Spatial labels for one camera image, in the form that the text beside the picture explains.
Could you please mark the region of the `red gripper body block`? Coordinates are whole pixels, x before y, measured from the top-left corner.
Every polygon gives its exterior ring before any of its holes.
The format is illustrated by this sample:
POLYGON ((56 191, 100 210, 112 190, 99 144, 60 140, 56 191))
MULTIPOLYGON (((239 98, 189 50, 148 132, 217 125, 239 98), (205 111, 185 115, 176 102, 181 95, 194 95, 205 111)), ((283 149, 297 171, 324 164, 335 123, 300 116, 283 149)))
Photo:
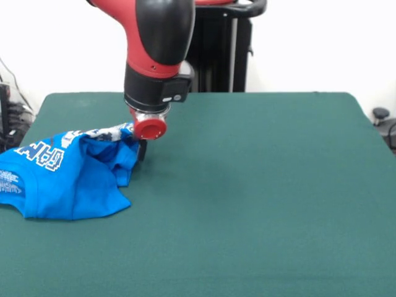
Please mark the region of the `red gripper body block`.
POLYGON ((156 140, 167 131, 169 103, 160 106, 128 105, 133 118, 133 136, 138 140, 156 140))

